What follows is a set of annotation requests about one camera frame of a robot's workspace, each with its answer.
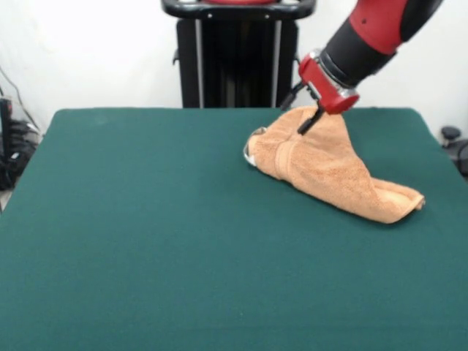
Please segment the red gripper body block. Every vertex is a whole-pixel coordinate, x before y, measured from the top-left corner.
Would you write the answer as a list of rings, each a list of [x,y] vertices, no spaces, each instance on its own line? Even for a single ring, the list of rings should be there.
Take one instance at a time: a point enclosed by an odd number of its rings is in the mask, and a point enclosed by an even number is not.
[[[319,50],[313,50],[301,60],[298,74],[302,83],[311,89],[313,99],[329,115],[341,114],[359,100],[354,88],[343,87],[325,71]]]

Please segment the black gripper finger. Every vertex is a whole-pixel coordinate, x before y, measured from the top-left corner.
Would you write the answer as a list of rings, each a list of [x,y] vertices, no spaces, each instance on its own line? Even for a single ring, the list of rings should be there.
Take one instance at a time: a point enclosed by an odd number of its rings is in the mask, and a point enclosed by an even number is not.
[[[318,107],[314,113],[314,115],[308,119],[306,119],[302,125],[298,128],[299,135],[305,135],[323,116],[325,110],[323,107]]]
[[[289,109],[292,104],[294,103],[298,93],[304,88],[303,82],[298,82],[295,84],[290,92],[287,94],[287,96],[284,98],[282,103],[280,104],[281,109]]]

